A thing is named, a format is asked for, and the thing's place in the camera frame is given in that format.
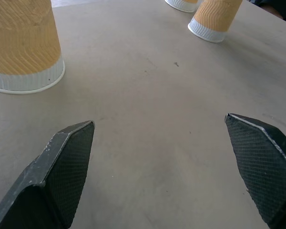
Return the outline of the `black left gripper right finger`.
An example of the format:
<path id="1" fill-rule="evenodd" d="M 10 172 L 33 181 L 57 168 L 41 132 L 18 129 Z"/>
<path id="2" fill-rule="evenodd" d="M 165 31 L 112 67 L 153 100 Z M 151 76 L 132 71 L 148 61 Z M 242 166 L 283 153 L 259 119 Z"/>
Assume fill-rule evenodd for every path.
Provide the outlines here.
<path id="1" fill-rule="evenodd" d="M 239 173 L 270 229 L 286 229 L 286 136 L 260 120 L 228 113 Z"/>

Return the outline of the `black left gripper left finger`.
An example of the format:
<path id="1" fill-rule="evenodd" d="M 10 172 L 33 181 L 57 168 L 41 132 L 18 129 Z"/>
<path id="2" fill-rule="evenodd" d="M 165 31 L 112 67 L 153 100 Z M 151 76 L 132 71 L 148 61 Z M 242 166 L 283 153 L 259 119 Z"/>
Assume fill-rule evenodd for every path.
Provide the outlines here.
<path id="1" fill-rule="evenodd" d="M 0 202 L 0 229 L 69 229 L 87 177 L 92 120 L 57 132 Z"/>

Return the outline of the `orange ribbed paper cup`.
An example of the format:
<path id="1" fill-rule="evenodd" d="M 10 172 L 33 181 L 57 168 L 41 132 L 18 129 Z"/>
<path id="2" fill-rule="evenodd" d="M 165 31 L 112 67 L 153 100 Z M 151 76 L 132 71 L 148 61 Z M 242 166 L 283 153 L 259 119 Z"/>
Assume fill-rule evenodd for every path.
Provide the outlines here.
<path id="1" fill-rule="evenodd" d="M 164 0 L 169 6 L 176 10 L 192 13 L 197 9 L 198 0 Z"/>
<path id="2" fill-rule="evenodd" d="M 205 41 L 222 42 L 242 1 L 203 0 L 188 24 L 188 29 Z"/>
<path id="3" fill-rule="evenodd" d="M 0 0 L 0 92 L 38 93 L 64 73 L 51 0 Z"/>

